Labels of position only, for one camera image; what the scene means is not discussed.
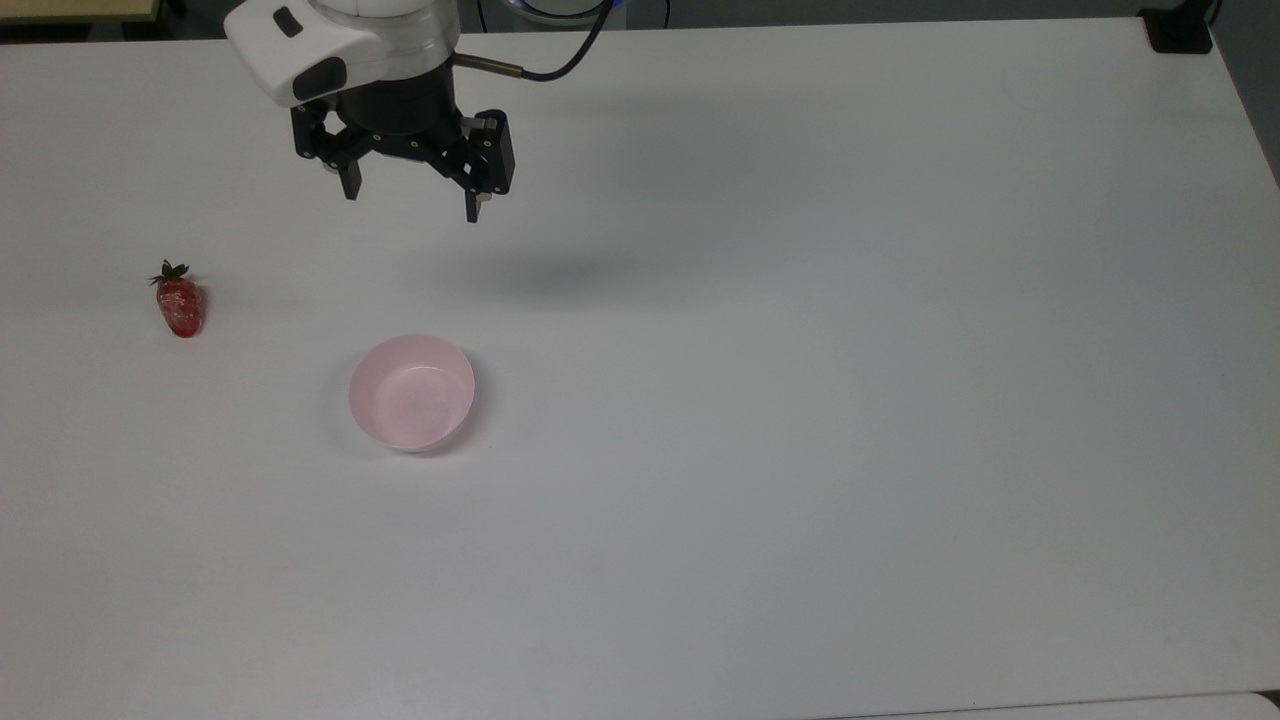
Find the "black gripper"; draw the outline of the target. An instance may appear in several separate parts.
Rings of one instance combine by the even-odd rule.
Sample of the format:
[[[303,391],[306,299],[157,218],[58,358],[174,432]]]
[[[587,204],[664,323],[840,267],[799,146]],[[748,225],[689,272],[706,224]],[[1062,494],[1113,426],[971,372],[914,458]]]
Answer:
[[[484,202],[508,193],[513,182],[508,117],[497,109],[462,117],[448,61],[412,78],[343,90],[338,101],[296,105],[291,128],[294,154],[335,174],[349,201],[358,197],[364,182],[358,161],[372,151],[375,135],[425,141],[431,147],[429,164],[463,190],[470,224],[479,222]]]

